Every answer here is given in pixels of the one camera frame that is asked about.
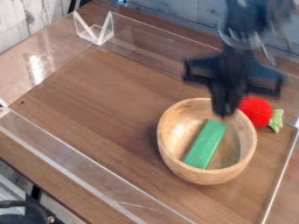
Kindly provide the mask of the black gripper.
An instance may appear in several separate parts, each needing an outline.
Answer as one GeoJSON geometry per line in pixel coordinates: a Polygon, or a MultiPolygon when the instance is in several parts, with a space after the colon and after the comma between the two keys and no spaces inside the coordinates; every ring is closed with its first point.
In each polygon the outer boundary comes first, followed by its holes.
{"type": "Polygon", "coordinates": [[[187,59],[184,69],[185,81],[211,84],[212,109],[220,117],[233,114],[247,92],[280,95],[284,76],[257,60],[252,49],[224,45],[219,55],[187,59]]]}

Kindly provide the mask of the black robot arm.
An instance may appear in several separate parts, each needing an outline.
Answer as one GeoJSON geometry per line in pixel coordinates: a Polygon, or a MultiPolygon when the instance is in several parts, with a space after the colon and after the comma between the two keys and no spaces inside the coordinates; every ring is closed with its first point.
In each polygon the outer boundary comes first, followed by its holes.
{"type": "Polygon", "coordinates": [[[225,0],[225,5],[219,28],[223,52],[188,58],[183,77],[185,81],[205,83],[213,113],[221,117],[235,113],[248,93],[280,95],[285,76],[259,61],[255,50],[265,48],[265,32],[285,36],[283,26],[297,6],[295,0],[225,0]]]}

